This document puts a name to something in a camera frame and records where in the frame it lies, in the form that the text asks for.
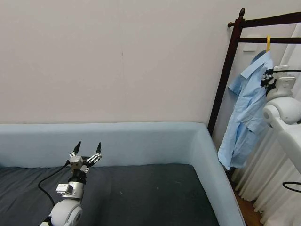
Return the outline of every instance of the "mattress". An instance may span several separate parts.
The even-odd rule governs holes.
[[[50,213],[50,200],[38,182],[58,168],[0,169],[0,225],[38,226]],[[65,168],[42,186],[55,202]],[[192,166],[153,164],[94,167],[87,174],[78,226],[218,226],[206,193]]]

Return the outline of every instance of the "fabric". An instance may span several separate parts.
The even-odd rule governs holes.
[[[0,169],[0,225],[38,226],[50,213],[38,182],[58,168]],[[42,186],[55,202],[66,168]],[[157,164],[95,167],[87,174],[78,226],[218,226],[213,209],[192,166]]]
[[[292,37],[301,36],[301,23],[296,25]],[[301,45],[289,44],[280,65],[289,69],[301,69]],[[301,101],[301,80],[296,73],[297,82],[293,96]],[[237,186],[235,190],[248,201],[254,202],[254,211],[262,213],[260,222],[264,226],[300,226],[301,194],[285,189],[284,181],[301,181],[301,174],[287,158],[285,150],[277,141],[273,129],[267,133],[254,148],[246,167],[236,169],[231,178]]]
[[[238,99],[220,146],[218,157],[227,170],[241,168],[267,127],[262,115],[266,103],[265,89],[260,86],[267,69],[273,68],[270,52],[262,51],[229,85]]]

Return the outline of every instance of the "finial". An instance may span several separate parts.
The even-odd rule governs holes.
[[[245,8],[242,8],[239,12],[239,17],[244,17],[245,12],[246,12]]]

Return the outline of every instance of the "yellow hanger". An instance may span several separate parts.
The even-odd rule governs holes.
[[[267,52],[270,50],[270,44],[271,44],[271,36],[270,35],[268,35],[267,36]]]

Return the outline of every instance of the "dark wooden pole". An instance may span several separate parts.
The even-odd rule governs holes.
[[[236,50],[238,47],[238,39],[240,38],[241,32],[243,30],[241,23],[245,20],[243,18],[244,14],[245,14],[245,8],[242,8],[239,13],[239,18],[236,19],[234,23],[232,23],[232,22],[228,23],[228,27],[232,27],[232,26],[234,26],[234,27],[233,27],[225,63],[222,68],[220,83],[218,84],[217,92],[215,95],[215,99],[214,99],[214,103],[213,103],[213,107],[212,107],[212,111],[211,111],[211,115],[210,115],[210,120],[208,123],[208,131],[211,136],[212,136],[212,133],[214,130],[218,112],[221,107],[222,98],[223,98],[223,95],[224,95],[224,92],[225,92],[225,89],[227,86],[227,81],[229,78],[233,60],[234,60]]]

